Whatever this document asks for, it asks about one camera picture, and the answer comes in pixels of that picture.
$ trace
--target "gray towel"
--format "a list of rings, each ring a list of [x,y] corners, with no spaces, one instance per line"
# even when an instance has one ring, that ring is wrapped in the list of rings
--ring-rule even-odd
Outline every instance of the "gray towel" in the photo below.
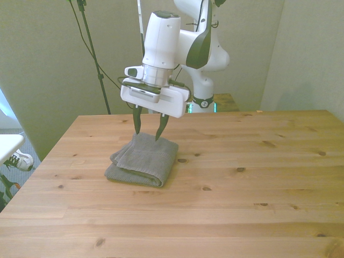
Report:
[[[110,156],[105,176],[110,180],[162,187],[171,171],[178,144],[146,133],[133,139]]]

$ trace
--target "wood knot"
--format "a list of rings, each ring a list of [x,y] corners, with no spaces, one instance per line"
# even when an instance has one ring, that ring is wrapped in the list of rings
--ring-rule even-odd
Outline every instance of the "wood knot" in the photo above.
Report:
[[[313,127],[306,126],[306,128],[307,128],[308,130],[310,130],[311,132],[317,132],[317,130],[316,130],[316,129],[314,129]]]
[[[274,145],[272,142],[270,141],[263,141],[264,144],[266,144],[268,147],[270,148],[276,148],[276,145]]]
[[[96,247],[102,246],[105,243],[105,238],[100,238],[96,242]]]

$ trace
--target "sneaker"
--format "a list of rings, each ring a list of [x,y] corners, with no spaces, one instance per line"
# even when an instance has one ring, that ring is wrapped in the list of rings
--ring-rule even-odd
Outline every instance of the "sneaker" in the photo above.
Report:
[[[8,167],[18,168],[21,171],[30,171],[33,167],[33,158],[18,149],[4,164]]]

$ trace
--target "wood grain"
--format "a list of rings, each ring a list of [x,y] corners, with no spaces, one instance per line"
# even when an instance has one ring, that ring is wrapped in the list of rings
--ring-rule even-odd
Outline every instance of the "wood grain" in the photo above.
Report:
[[[142,115],[155,134],[159,115]],[[129,115],[80,116],[0,213],[0,257],[344,257],[344,124],[327,111],[186,114],[162,188],[111,182]]]

